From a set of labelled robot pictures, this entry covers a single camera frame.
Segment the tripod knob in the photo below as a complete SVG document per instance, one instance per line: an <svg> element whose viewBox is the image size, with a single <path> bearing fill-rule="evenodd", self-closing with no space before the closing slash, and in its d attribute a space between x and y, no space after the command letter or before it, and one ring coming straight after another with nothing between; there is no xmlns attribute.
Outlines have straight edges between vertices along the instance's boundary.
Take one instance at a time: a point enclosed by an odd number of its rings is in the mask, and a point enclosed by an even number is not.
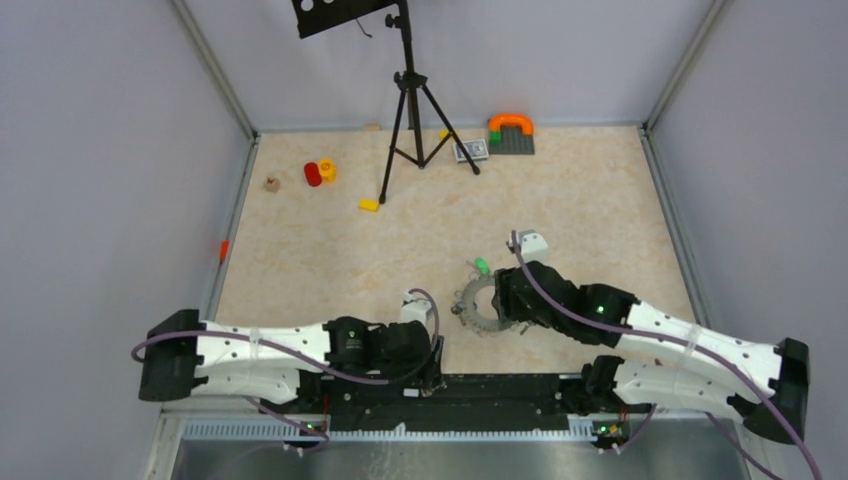
<svg viewBox="0 0 848 480"><path fill-rule="evenodd" d="M386 26L389 28L400 28L399 26L400 17L393 17L392 14L386 15Z"/></svg>

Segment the green block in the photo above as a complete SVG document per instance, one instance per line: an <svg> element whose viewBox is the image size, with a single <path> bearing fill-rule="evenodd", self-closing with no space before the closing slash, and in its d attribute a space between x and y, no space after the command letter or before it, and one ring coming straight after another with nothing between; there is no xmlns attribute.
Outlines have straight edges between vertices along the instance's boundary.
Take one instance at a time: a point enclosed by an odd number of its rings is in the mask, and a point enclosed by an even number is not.
<svg viewBox="0 0 848 480"><path fill-rule="evenodd" d="M474 259L474 265L477 266L477 270L480 270L481 275L488 275L489 274L489 264L486 263L486 261L483 260L482 258L480 258L480 257L475 258Z"/></svg>

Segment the red cylinder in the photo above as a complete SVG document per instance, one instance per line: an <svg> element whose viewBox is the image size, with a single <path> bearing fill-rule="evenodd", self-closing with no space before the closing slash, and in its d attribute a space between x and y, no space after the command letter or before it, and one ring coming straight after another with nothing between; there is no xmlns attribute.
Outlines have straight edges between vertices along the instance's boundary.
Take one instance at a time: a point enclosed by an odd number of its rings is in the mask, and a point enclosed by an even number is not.
<svg viewBox="0 0 848 480"><path fill-rule="evenodd" d="M303 174L306 176L306 183L310 187L321 185L321 171L318 170L318 164L309 162L303 166Z"/></svg>

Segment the tripod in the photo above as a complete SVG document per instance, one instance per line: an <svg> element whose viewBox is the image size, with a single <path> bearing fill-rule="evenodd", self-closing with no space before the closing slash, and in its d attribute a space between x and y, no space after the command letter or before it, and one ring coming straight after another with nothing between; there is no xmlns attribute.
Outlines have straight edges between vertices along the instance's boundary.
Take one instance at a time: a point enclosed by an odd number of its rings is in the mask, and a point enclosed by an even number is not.
<svg viewBox="0 0 848 480"><path fill-rule="evenodd" d="M480 168L474 164L473 160L471 160L471 154L468 153L468 149L465 148L465 144L463 144L462 140L459 139L459 136L456 134L456 130L453 129L448 117L445 116L445 112L442 111L439 103L436 102L436 98L433 97L433 93L430 92L429 88L427 88L427 77L415 71L415 64L412 61L412 32L409 26L409 6L407 5L406 0L399 0L397 5L398 15L396 17L392 17L391 14L387 15L386 26L389 28L400 29L401 38L403 39L403 54L406 59L406 71L404 71L403 74L395 72L394 76L395 84L400 89L400 99L398 100L398 110L397 115L395 116L395 127L394 130L392 130L392 143L389 145L389 159L386 161L386 174L383 176L383 188L380 191L381 204L386 203L386 189L389 186L389 176L392 173L392 160L394 160L395 153L414 163L419 169L423 170L424 167L430 163L430 160L433 159L439 149L441 149L448 140L453 138L459 149L462 151L462 155L468 161L468 165L471 166L471 171L474 172L474 175L480 175ZM427 158L424 158L424 145L421 141L421 118L418 111L419 88L424 92L424 95L427 96L427 100L430 101L430 105L433 106L436 114L439 115L439 118L448 130L448 134L442 138L442 141L439 142L432 152L430 152L430 155L428 155ZM400 130L400 121L401 117L403 117L403 105L407 96L409 96L409 125L415 134L414 158L403 150L397 148L398 130Z"/></svg>

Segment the table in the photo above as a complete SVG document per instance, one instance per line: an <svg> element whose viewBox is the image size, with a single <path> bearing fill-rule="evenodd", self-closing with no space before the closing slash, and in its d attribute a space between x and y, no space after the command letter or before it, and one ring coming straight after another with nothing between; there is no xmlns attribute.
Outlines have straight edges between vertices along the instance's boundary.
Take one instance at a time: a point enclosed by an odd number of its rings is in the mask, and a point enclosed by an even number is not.
<svg viewBox="0 0 848 480"><path fill-rule="evenodd" d="M464 140L483 129L460 130ZM350 315L398 318L402 294L428 290L439 306L445 373L578 372L606 347L553 330L480 335L450 313L466 263L515 266L511 229L535 229L547 264L575 284L608 283L692 320L665 220L635 127L537 128L536 155L493 156L480 176L443 148L425 170L395 157L388 202L377 199L391 132L263 134L232 246L216 320L295 327ZM438 131L424 131L425 148ZM414 151L409 131L398 146ZM335 182L309 187L303 165L331 158ZM276 192L263 188L280 180Z"/></svg>

